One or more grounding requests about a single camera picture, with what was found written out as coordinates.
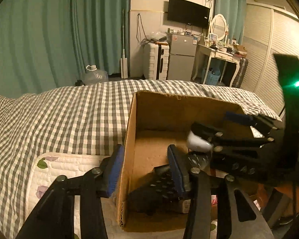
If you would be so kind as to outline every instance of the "purple flower print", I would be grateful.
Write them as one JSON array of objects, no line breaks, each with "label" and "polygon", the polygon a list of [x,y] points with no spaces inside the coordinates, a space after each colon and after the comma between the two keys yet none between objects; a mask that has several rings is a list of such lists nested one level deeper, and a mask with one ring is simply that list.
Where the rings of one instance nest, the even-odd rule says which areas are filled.
[{"label": "purple flower print", "polygon": [[42,198],[43,194],[47,191],[49,187],[47,186],[39,186],[37,188],[37,192],[35,193],[35,195],[37,195],[37,198],[40,199]]},{"label": "purple flower print", "polygon": [[55,161],[56,159],[58,159],[58,157],[54,157],[54,156],[46,156],[45,159],[48,160],[48,161],[50,161],[50,162],[53,162],[53,161]]}]

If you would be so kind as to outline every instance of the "checkered blanket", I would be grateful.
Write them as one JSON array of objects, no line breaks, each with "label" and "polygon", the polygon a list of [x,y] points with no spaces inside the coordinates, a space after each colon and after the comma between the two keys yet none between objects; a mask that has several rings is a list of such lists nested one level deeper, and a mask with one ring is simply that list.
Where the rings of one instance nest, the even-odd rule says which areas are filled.
[{"label": "checkered blanket", "polygon": [[0,96],[0,230],[15,238],[25,221],[27,181],[46,152],[110,155],[123,143],[133,93],[140,90],[213,97],[245,113],[277,118],[254,93],[185,81],[125,80],[62,87],[18,99]]}]

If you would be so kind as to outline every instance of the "flat screen tv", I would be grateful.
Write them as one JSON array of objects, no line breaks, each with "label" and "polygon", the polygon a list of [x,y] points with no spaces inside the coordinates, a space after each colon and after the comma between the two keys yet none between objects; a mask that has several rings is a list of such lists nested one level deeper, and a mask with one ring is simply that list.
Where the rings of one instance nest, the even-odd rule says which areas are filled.
[{"label": "flat screen tv", "polygon": [[186,0],[169,0],[167,20],[208,28],[209,8]]}]

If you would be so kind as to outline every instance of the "transparent plastic bottle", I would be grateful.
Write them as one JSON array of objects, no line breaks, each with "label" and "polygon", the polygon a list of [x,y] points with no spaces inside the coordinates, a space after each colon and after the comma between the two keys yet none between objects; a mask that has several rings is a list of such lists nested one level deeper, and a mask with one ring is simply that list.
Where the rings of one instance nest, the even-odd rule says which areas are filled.
[{"label": "transparent plastic bottle", "polygon": [[96,65],[86,66],[88,72],[83,75],[82,81],[85,85],[96,84],[98,82],[107,82],[109,80],[108,74],[106,71],[97,69]]}]

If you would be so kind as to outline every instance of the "green light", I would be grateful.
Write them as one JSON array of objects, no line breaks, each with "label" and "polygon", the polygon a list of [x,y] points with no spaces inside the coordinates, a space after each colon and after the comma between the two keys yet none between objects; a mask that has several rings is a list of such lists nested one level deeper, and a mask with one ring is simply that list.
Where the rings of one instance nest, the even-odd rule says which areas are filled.
[{"label": "green light", "polygon": [[299,87],[299,81],[295,82],[293,85],[294,85],[295,87]]}]

